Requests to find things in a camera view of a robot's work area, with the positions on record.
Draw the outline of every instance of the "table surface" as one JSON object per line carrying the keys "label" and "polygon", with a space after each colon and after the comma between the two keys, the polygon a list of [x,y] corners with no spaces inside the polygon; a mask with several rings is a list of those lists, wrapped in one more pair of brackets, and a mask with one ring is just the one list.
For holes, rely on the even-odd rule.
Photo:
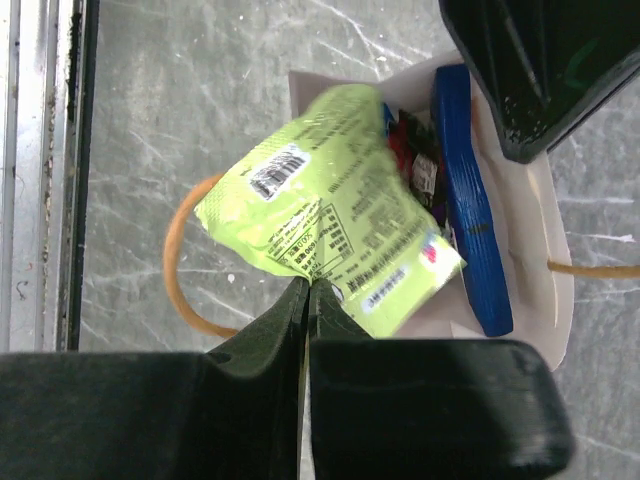
{"label": "table surface", "polygon": [[[85,351],[219,343],[187,327],[166,298],[166,225],[193,185],[225,171],[290,119],[290,69],[371,81],[454,48],[435,0],[187,3],[101,0]],[[640,258],[639,98],[636,80],[550,154],[576,263]],[[194,219],[180,281],[198,311],[234,327],[268,308],[288,282],[216,245]],[[640,478],[640,283],[575,285],[573,330],[555,378],[579,450],[560,478]]]}

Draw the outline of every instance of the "green package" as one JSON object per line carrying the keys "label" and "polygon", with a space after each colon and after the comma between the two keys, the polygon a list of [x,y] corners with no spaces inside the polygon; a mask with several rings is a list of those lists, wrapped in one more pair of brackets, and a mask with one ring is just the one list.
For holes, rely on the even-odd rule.
{"label": "green package", "polygon": [[331,88],[234,165],[196,207],[211,237],[274,275],[326,278],[374,337],[462,267],[396,171],[380,94]]}

